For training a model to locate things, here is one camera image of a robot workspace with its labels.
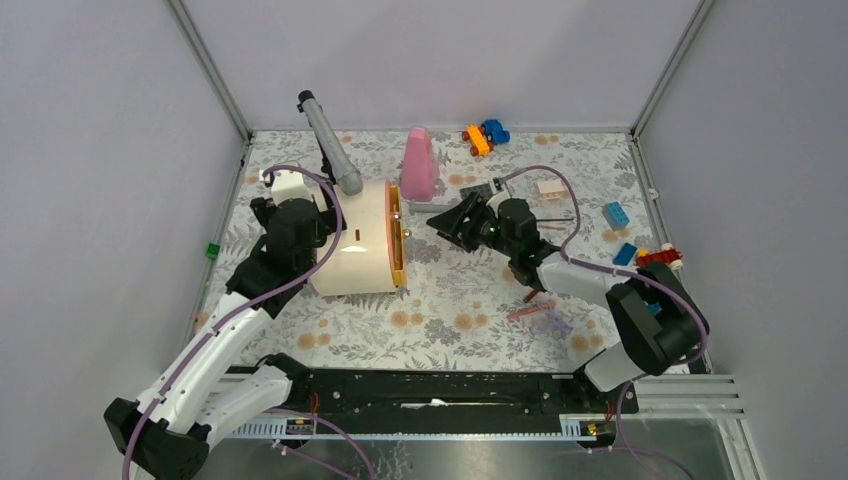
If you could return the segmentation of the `cream round drawer organizer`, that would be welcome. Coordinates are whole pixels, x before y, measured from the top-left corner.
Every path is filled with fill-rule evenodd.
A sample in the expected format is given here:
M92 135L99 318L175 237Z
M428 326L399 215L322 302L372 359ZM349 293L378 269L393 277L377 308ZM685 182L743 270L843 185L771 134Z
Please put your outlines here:
M345 229L327 262L310 277L322 296L390 293L407 286L399 187L386 179L364 183L361 193L334 188Z

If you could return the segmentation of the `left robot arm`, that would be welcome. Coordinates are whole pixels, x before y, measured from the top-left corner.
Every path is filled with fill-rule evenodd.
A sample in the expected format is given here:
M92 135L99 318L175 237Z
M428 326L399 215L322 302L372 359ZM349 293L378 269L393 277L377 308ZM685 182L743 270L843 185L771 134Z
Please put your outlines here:
M335 185L301 167L289 170L314 180L323 199L255 199L265 232L207 322L150 387L107 407L104 420L124 456L122 478L138 468L155 479L191 479L223 439L261 412L277 405L296 411L309 401L308 381L274 366L212 392L247 343L330 259L346 226Z

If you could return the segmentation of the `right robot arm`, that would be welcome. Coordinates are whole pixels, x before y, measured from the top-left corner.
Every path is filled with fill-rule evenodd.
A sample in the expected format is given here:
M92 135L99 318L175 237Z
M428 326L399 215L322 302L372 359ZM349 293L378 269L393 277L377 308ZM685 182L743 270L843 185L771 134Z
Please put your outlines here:
M542 238L528 203L509 195L483 201L471 194L426 224L466 252L486 247L508 257L515 279L525 286L570 295L610 312L618 343L575 374L573 396L583 410L597 412L625 382L661 375L704 352L708 324L663 263L617 268L569 256Z

